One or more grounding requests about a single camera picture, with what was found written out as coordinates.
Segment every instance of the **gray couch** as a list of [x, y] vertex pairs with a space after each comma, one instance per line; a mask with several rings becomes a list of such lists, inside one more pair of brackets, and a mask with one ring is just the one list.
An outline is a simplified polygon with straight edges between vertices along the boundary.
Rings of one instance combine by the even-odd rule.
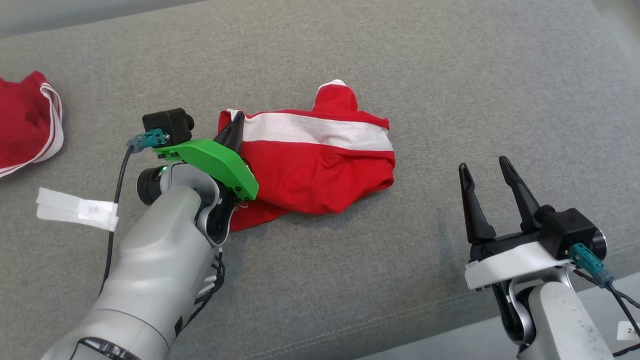
[[[498, 233], [520, 222], [505, 154], [541, 203], [601, 227], [616, 275], [640, 270], [640, 91], [587, 0], [215, 0], [0, 40], [1, 77], [36, 69], [62, 98], [65, 144], [0, 179], [2, 358], [41, 356], [102, 277], [107, 233], [37, 219], [39, 187], [110, 200], [143, 114], [183, 107], [211, 137], [220, 110], [310, 108], [335, 78], [390, 119], [395, 185], [233, 234], [225, 286], [172, 359], [353, 359], [496, 316], [463, 278], [462, 161]], [[157, 164], [132, 157], [116, 242]]]

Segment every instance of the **teal connector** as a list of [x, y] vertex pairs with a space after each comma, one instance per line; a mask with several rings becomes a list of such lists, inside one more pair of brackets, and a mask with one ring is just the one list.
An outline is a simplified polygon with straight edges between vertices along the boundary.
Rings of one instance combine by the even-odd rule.
[[146, 133], [136, 135], [135, 138], [127, 142], [127, 147], [133, 145], [132, 153], [141, 152], [147, 147], [158, 146], [166, 143], [167, 136], [161, 129], [153, 129]]
[[604, 288], [608, 282], [613, 282], [613, 274], [604, 268], [604, 264], [598, 259], [586, 246], [582, 243], [576, 243], [571, 246], [569, 257], [579, 267], [585, 269], [599, 287]]

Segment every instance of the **green 3d-printed part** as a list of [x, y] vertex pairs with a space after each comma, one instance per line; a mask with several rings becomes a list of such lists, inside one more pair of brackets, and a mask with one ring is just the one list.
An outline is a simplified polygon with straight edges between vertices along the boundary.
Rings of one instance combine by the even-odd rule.
[[258, 182], [235, 151], [211, 139], [153, 148], [167, 161], [185, 161], [231, 188], [241, 200], [255, 200]]

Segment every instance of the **white tape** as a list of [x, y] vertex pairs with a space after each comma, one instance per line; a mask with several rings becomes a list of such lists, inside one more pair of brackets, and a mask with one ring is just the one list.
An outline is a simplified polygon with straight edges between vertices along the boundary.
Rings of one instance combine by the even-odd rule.
[[618, 323], [618, 340], [640, 340], [640, 338], [638, 338], [638, 334], [636, 334], [636, 331], [634, 330], [634, 327], [631, 326], [631, 322]]
[[85, 224], [114, 231], [118, 223], [118, 204], [108, 201], [85, 200], [66, 193], [40, 188], [38, 218]]

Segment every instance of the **red and white garment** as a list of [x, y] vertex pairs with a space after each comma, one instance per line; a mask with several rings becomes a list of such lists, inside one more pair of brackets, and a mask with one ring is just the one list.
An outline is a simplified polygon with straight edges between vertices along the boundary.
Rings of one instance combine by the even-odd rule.
[[62, 103], [44, 75], [0, 78], [0, 177], [53, 156], [62, 147]]
[[[219, 129], [238, 111], [223, 111]], [[311, 111], [245, 115], [240, 155], [260, 188], [256, 201], [234, 213], [231, 231], [289, 211], [340, 213], [394, 182], [388, 119], [358, 111], [355, 94], [341, 80], [319, 87]]]

